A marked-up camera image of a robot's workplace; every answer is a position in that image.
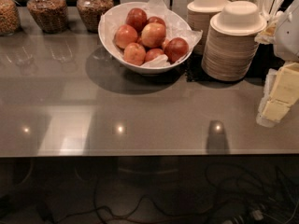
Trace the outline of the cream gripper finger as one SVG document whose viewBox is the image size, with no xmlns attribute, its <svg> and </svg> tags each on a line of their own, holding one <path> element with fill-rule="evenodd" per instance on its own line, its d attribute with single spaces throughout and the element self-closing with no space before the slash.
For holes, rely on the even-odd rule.
<svg viewBox="0 0 299 224">
<path fill-rule="evenodd" d="M 265 119 L 281 122 L 289 111 L 290 108 L 285 103 L 277 100 L 271 101 L 262 99 L 261 115 Z"/>
<path fill-rule="evenodd" d="M 278 69 L 270 92 L 271 103 L 294 105 L 299 99 L 299 63 L 287 62 Z"/>
</svg>

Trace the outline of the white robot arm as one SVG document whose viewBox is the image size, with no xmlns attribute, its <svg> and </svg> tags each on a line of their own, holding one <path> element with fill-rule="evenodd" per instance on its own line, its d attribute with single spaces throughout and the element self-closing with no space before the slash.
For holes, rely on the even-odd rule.
<svg viewBox="0 0 299 224">
<path fill-rule="evenodd" d="M 278 19 L 274 54 L 285 63 L 266 76 L 256 119 L 264 127 L 280 123 L 299 99 L 299 0 L 293 0 Z"/>
</svg>

